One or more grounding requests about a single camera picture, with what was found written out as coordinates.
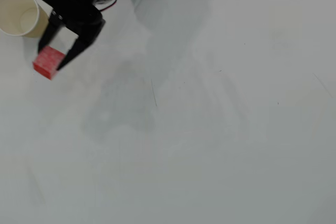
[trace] black mark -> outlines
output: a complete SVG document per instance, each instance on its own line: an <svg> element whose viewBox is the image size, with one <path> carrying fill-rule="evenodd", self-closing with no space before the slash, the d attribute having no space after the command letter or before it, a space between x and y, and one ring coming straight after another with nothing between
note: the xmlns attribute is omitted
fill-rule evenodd
<svg viewBox="0 0 336 224"><path fill-rule="evenodd" d="M151 83L152 83L152 90L153 90L153 96L154 96L155 106L158 106L158 105L156 104L156 99L155 99L155 94L154 94L153 81L152 81L152 79L151 79Z"/></svg>

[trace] red wire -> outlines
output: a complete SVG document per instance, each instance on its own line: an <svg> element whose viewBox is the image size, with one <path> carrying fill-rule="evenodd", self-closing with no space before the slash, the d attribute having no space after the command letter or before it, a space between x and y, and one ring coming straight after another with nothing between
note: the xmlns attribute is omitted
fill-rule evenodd
<svg viewBox="0 0 336 224"><path fill-rule="evenodd" d="M108 8L111 8L113 5L115 5L115 4L117 3L117 1L118 1L118 0L115 0L115 1L113 2L113 4L107 6L107 7L103 8L102 10L99 10L99 11L103 12L103 11L107 10Z"/></svg>

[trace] white paper cup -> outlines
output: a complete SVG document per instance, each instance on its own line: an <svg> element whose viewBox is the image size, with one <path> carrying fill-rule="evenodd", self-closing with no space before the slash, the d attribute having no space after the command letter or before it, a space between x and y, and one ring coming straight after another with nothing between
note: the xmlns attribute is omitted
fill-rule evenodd
<svg viewBox="0 0 336 224"><path fill-rule="evenodd" d="M42 36L48 15L36 0L0 0L0 30L11 36Z"/></svg>

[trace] wire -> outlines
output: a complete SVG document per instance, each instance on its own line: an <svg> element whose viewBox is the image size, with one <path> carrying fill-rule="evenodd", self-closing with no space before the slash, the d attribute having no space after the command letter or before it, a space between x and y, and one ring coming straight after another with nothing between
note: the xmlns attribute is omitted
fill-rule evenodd
<svg viewBox="0 0 336 224"><path fill-rule="evenodd" d="M110 8L110 7L112 7L113 5L115 5L115 4L117 3L117 1L118 1L118 0L114 0L114 2L113 2L111 5L109 5L109 6L105 7L105 8L103 8L103 9L101 9L101 10L99 10L99 11L103 12L103 11L107 10L108 8Z"/></svg>

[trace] red block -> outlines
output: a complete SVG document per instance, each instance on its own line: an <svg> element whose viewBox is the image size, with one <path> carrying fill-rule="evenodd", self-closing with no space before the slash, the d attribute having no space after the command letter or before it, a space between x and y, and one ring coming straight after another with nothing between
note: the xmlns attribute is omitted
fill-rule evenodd
<svg viewBox="0 0 336 224"><path fill-rule="evenodd" d="M65 54L52 47L45 47L33 62L34 69L51 80L57 73L57 67L64 59Z"/></svg>

